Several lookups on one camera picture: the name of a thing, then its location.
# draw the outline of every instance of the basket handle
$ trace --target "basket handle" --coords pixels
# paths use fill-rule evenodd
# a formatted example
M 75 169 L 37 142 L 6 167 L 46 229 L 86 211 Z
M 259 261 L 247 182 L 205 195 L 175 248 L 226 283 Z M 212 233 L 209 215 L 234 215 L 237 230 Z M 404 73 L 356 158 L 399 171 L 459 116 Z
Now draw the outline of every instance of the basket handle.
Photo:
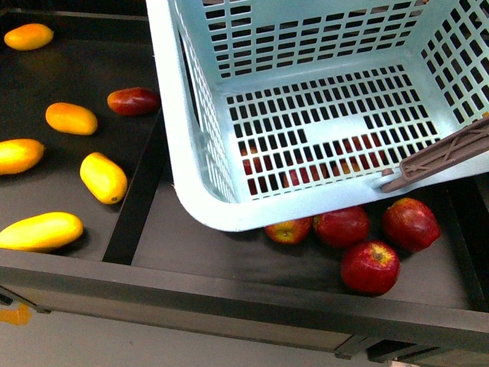
M 489 115 L 404 158 L 401 176 L 381 187 L 390 193 L 489 151 Z

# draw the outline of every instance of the red apple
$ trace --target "red apple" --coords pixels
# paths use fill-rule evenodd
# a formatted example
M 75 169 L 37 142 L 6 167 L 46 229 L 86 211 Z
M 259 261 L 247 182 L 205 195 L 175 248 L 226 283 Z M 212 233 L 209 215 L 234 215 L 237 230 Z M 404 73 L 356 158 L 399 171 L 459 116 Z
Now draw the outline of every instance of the red apple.
M 399 273 L 399 256 L 382 241 L 365 241 L 349 248 L 341 265 L 343 282 L 362 294 L 387 293 Z
M 297 245 L 307 237 L 312 227 L 313 218 L 307 216 L 266 226 L 265 233 L 274 242 L 283 245 Z
M 139 116 L 157 112 L 161 107 L 161 100 L 160 95 L 152 89 L 136 86 L 110 93 L 107 104 L 119 115 Z
M 372 143 L 371 143 L 370 139 L 368 138 L 368 136 L 369 135 L 362 135 L 360 137 L 361 140 L 364 142 L 365 148 L 362 147 L 362 144 L 360 142 L 360 138 L 358 136 L 354 136 L 353 138 L 351 138 L 351 140 L 353 141 L 353 147 L 351 146 L 351 143 L 348 139 L 343 139 L 342 143 L 343 143 L 343 146 L 345 147 L 345 151 L 342 150 L 340 145 L 336 145 L 335 146 L 336 154 L 342 155 L 342 154 L 353 153 L 353 151 L 354 151 L 353 148 L 355 148 L 355 151 L 363 151 L 364 149 L 372 149 L 373 148 Z M 382 146 L 381 141 L 379 140 L 377 134 L 375 134 L 375 133 L 370 134 L 370 137 L 374 143 L 374 147 L 379 148 Z M 379 154 L 382 161 L 385 160 L 385 152 L 384 151 L 380 151 L 377 149 L 377 153 Z M 370 157 L 372 165 L 374 167 L 380 167 L 381 162 L 378 161 L 375 153 L 373 153 L 373 152 L 369 153 L 368 156 Z M 360 159 L 361 166 L 365 170 L 369 169 L 370 164 L 368 163 L 367 155 L 366 154 L 360 154 L 358 157 Z
M 256 154 L 256 153 L 258 153 L 258 149 L 256 149 L 256 147 L 251 147 L 250 152 L 251 152 L 251 154 Z M 248 155 L 248 150 L 246 150 L 246 148 L 241 149 L 241 156 L 246 157 L 247 155 Z M 264 169 L 263 169 L 263 166 L 261 164 L 260 158 L 255 157 L 255 158 L 253 158 L 252 161 L 253 161 L 253 166 L 254 166 L 254 172 L 255 173 L 263 172 Z M 270 157 L 264 156 L 263 161 L 265 164 L 265 168 L 267 170 L 271 170 L 272 169 L 272 163 L 271 163 Z M 243 160 L 243 168 L 244 168 L 244 173 L 247 176 L 250 174 L 253 174 L 253 168 L 251 166 L 251 160 L 250 159 L 244 159 Z M 267 192 L 268 191 L 267 181 L 265 180 L 265 177 L 259 177 L 258 183 L 260 184 L 261 192 Z M 251 195 L 257 195 L 258 194 L 257 185 L 255 183 L 255 180 L 253 180 L 251 178 L 248 180 L 248 189 L 250 190 Z
M 419 200 L 405 197 L 382 215 L 381 227 L 392 242 L 411 252 L 419 252 L 440 237 L 441 231 L 431 209 Z
M 358 166 L 357 161 L 354 158 L 350 158 L 350 163 L 351 163 L 351 168 L 353 168 L 354 172 L 360 171 L 360 166 Z M 351 173 L 350 167 L 348 166 L 348 164 L 346 163 L 346 161 L 344 159 L 340 160 L 340 164 L 342 166 L 343 174 L 350 174 Z M 338 166 L 334 166 L 333 167 L 333 176 L 337 177 L 340 174 L 342 174 L 342 172 L 339 170 Z
M 368 236 L 370 222 L 361 206 L 333 210 L 313 218 L 314 233 L 333 248 L 347 248 Z
M 319 181 L 322 178 L 329 178 L 328 170 L 325 164 L 320 164 L 319 168 L 321 169 L 321 174 L 318 172 L 317 166 L 311 165 L 309 166 L 309 173 L 307 167 L 301 167 L 298 169 L 300 173 L 300 177 L 302 178 L 302 182 L 304 184 L 308 184 L 312 181 Z M 301 184 L 299 179 L 299 174 L 297 173 L 297 169 L 292 169 L 289 171 L 290 182 L 292 186 L 299 186 Z M 283 187 L 288 188 L 290 186 L 289 180 L 287 176 L 283 176 Z

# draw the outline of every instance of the floor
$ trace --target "floor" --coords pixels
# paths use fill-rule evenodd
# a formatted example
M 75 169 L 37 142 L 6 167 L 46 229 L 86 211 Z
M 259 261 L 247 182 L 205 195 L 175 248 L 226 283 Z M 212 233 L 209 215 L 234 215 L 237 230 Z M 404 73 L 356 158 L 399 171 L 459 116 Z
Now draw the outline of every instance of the floor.
M 16 311 L 18 304 L 0 306 Z M 333 354 L 188 333 L 95 317 L 29 310 L 26 325 L 0 322 L 2 366 L 384 367 Z

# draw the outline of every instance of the yellow mango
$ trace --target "yellow mango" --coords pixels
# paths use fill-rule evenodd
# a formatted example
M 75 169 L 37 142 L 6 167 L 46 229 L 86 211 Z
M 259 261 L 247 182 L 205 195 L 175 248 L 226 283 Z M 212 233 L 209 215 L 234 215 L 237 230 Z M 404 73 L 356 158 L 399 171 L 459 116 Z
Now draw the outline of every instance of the yellow mango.
M 34 139 L 0 142 L 0 175 L 19 174 L 32 168 L 44 155 L 44 146 Z
M 65 102 L 53 103 L 47 107 L 46 121 L 54 130 L 75 135 L 91 135 L 99 127 L 92 111 Z
M 7 32 L 3 41 L 15 50 L 30 51 L 46 46 L 53 36 L 53 31 L 44 24 L 30 23 Z
M 48 212 L 15 222 L 0 232 L 0 248 L 49 252 L 78 239 L 82 221 L 65 212 Z
M 93 196 L 104 204 L 118 203 L 128 189 L 128 178 L 124 171 L 99 152 L 85 157 L 79 175 Z

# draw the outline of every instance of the dark tray surface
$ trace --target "dark tray surface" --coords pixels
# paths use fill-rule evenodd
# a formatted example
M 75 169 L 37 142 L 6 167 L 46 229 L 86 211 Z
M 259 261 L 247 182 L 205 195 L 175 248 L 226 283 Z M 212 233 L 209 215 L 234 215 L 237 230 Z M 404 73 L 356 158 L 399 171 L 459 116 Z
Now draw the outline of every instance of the dark tray surface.
M 36 167 L 0 177 L 0 227 L 47 211 L 69 211 L 86 231 L 58 255 L 101 260 L 123 205 L 99 203 L 80 180 L 79 165 L 87 154 L 101 151 L 133 178 L 155 116 L 117 116 L 106 98 L 129 86 L 157 90 L 151 45 L 58 37 L 29 52 L 1 48 L 0 70 L 0 140 L 36 138 L 47 147 Z M 99 120 L 98 131 L 89 137 L 56 132 L 44 119 L 54 102 L 89 108 Z
M 160 182 L 132 265 L 211 278 L 273 284 L 297 289 L 350 294 L 339 276 L 342 253 L 320 245 L 314 235 L 301 245 L 284 248 L 262 230 L 225 233 L 195 221 L 180 205 L 171 186 L 170 168 Z M 415 255 L 400 254 L 401 275 L 382 296 L 415 304 L 473 310 L 480 291 L 467 268 L 466 248 L 449 199 L 442 187 L 410 194 L 430 206 L 442 236 Z M 371 238 L 381 239 L 379 219 L 393 202 L 368 204 Z

